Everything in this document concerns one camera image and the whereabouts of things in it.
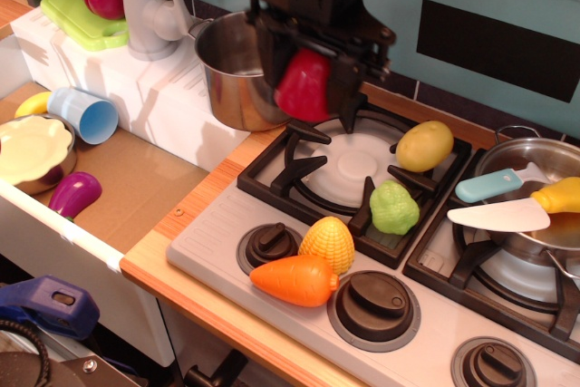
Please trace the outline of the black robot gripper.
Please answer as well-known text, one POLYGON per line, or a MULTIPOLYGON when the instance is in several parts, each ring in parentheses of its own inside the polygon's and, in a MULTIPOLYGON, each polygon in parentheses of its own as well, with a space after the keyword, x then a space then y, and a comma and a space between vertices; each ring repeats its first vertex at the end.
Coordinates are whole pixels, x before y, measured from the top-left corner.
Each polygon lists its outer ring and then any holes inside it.
POLYGON ((276 88, 300 48, 331 60, 327 110, 339 114, 354 99, 363 76, 384 79, 396 35, 369 13, 363 0, 250 0, 266 83, 276 88))

